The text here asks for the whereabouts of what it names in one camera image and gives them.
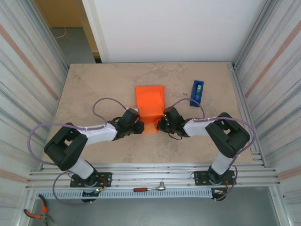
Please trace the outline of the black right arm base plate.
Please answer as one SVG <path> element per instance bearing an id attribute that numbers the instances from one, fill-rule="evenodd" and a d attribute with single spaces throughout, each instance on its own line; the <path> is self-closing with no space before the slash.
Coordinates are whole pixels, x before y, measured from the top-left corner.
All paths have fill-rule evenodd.
<path id="1" fill-rule="evenodd" d="M 236 174 L 233 170 L 227 170 L 222 175 L 217 174 L 214 170 L 193 172 L 196 186 L 225 186 L 226 182 L 232 185 L 235 176 Z"/>

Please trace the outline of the orange-handled pliers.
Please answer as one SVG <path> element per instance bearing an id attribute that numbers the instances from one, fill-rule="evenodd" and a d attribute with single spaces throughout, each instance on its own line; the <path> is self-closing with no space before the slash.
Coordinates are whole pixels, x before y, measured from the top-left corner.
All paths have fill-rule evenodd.
<path id="1" fill-rule="evenodd" d="M 48 225 L 49 220 L 52 223 L 55 223 L 54 220 L 48 215 L 48 207 L 47 207 L 46 199 L 41 194 L 39 194 L 38 197 L 40 198 L 41 203 L 42 203 L 42 208 L 41 208 L 42 214 L 32 214 L 27 209 L 24 209 L 25 215 L 30 218 L 33 218 L 33 219 L 42 220 L 44 222 L 45 226 L 49 226 Z"/>

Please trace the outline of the orange wrapping paper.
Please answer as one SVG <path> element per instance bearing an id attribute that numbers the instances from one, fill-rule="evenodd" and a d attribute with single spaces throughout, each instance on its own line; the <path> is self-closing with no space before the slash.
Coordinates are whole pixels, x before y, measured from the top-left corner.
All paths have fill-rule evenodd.
<path id="1" fill-rule="evenodd" d="M 163 117 L 165 109 L 164 92 L 162 85 L 135 87 L 136 107 L 144 123 L 145 134 L 158 132 L 157 123 Z"/>

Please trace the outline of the red-handled ratchet wrench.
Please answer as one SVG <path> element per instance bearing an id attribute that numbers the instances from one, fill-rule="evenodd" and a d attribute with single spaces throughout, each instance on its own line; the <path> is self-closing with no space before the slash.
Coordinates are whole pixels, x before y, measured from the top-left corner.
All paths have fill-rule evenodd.
<path id="1" fill-rule="evenodd" d="M 139 187 L 139 188 L 134 188 L 133 191 L 134 192 L 147 192 L 147 191 L 153 191 L 153 190 L 157 190 L 157 191 L 164 191 L 166 189 L 164 182 L 161 181 L 160 185 L 157 187 Z"/>

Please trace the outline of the aluminium side rail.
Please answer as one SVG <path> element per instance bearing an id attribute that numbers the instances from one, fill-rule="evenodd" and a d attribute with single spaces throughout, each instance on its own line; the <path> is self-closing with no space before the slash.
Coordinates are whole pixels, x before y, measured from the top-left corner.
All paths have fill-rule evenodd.
<path id="1" fill-rule="evenodd" d="M 238 79 L 238 74 L 235 71 L 232 63 L 228 63 L 228 70 L 230 73 L 231 82 L 232 82 L 234 92 L 235 92 L 235 95 L 237 98 L 237 102 L 238 102 L 242 120 L 249 123 L 255 129 L 255 132 L 257 132 L 254 122 L 252 120 L 248 105 L 247 105 L 245 95 L 243 93 L 240 81 Z M 253 144 L 250 146 L 249 149 L 250 149 L 251 155 L 253 157 L 253 163 L 266 168 L 267 166 L 265 164 L 265 159 L 261 153 L 261 143 L 257 137 L 255 138 Z"/>

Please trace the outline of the blue tape dispenser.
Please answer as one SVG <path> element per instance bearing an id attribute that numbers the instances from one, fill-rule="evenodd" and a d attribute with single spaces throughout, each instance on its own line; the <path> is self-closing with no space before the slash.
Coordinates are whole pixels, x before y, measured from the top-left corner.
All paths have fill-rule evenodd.
<path id="1" fill-rule="evenodd" d="M 202 89 L 201 89 L 200 94 L 196 95 L 196 87 L 198 85 L 202 85 Z M 202 99 L 202 95 L 203 95 L 203 88 L 204 88 L 203 81 L 194 80 L 192 90 L 191 90 L 191 96 L 190 96 L 190 98 L 192 99 L 190 101 L 190 106 L 199 107 L 199 105 L 201 104 L 201 99 Z"/>

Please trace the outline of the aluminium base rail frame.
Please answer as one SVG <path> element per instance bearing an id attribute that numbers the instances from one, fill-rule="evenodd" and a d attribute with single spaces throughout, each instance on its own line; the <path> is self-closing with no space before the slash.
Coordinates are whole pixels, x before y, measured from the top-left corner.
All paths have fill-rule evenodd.
<path id="1" fill-rule="evenodd" d="M 205 163 L 103 163 L 94 165 L 99 172 L 111 172 L 111 188 L 131 189 L 152 187 L 164 182 L 167 188 L 193 187 L 194 171 L 208 170 Z M 257 163 L 238 163 L 238 187 L 279 186 L 280 181 L 274 168 L 265 168 Z M 54 180 L 56 188 L 67 189 L 70 177 L 62 175 L 58 167 L 46 165 L 41 171 L 30 172 L 27 189 L 49 190 Z"/>

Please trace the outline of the white door frame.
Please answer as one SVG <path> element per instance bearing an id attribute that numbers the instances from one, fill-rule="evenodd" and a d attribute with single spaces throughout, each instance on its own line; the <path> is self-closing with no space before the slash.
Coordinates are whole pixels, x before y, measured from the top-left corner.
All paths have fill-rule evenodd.
<path id="1" fill-rule="evenodd" d="M 111 63 L 95 0 L 82 0 L 102 63 Z"/>

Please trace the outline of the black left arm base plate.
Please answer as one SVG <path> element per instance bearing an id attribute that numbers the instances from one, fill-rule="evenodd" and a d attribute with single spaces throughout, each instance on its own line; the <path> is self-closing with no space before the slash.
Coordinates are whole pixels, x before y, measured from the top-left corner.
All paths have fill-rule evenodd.
<path id="1" fill-rule="evenodd" d="M 73 174 L 71 177 L 70 187 L 111 187 L 112 173 L 97 172 L 93 173 L 87 179 L 82 179 L 80 176 Z"/>

